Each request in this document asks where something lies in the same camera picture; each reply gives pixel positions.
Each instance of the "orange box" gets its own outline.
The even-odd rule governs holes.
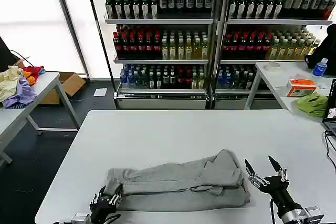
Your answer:
[[[304,97],[309,95],[316,89],[316,85],[311,80],[295,79],[289,80],[287,83],[288,97]]]

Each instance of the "white table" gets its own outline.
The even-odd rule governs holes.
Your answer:
[[[322,84],[325,89],[317,88],[316,91],[320,94],[329,95],[331,82],[334,78],[330,77],[315,77],[311,73],[311,69],[307,67],[305,62],[279,62],[280,70],[278,71],[267,71],[265,66],[268,62],[258,62],[256,63],[257,73],[254,79],[254,83],[251,87],[251,92],[247,98],[245,109],[250,109],[253,99],[256,95],[259,83],[261,79],[263,79],[272,92],[274,97],[277,99],[278,103],[283,109],[289,110],[292,114],[297,115],[301,118],[310,119],[313,121],[321,122],[321,118],[315,118],[313,116],[309,116],[306,113],[302,112],[295,105],[294,100],[298,99],[298,97],[287,97],[284,92],[284,87],[287,85],[289,79],[293,79],[297,74],[301,76],[305,76],[306,78],[313,80],[317,86]]]
[[[268,161],[267,155],[271,155],[288,169],[293,199],[305,207],[318,205],[328,213],[323,222],[335,222],[336,174],[316,125],[304,131],[302,120],[287,110],[92,110],[35,222],[50,224],[71,219],[77,212],[90,213],[89,203],[104,184],[109,168],[183,163],[215,155],[223,148],[236,154],[243,170],[244,158],[248,159],[261,176],[276,174]],[[270,224],[270,196],[249,183],[248,188],[252,202],[244,208],[123,211],[116,224]]]
[[[32,126],[38,131],[77,131],[80,128],[81,123],[78,120],[72,105],[65,94],[61,83],[58,78],[59,73],[48,72],[38,77],[37,82],[32,86],[32,90],[37,94],[37,98],[24,109],[5,109],[0,107],[0,166],[5,162],[11,163],[12,159],[8,157],[3,149],[10,143],[14,136],[22,129],[27,123],[31,123]],[[32,117],[29,115],[31,111],[43,100],[46,94],[51,89],[55,88],[66,107],[76,129],[51,129],[51,128],[39,128]]]

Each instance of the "gray pants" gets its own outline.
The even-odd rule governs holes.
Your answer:
[[[105,193],[113,195],[121,183],[123,198],[118,210],[184,212],[240,207],[249,202],[242,171],[227,150],[184,164],[110,169]]]

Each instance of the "laptop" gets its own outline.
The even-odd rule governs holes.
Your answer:
[[[336,79],[331,83],[328,105],[322,122],[336,136]]]

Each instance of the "laptop screen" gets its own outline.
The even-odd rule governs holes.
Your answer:
[[[336,121],[336,79],[333,79],[331,83],[328,106],[323,121]]]

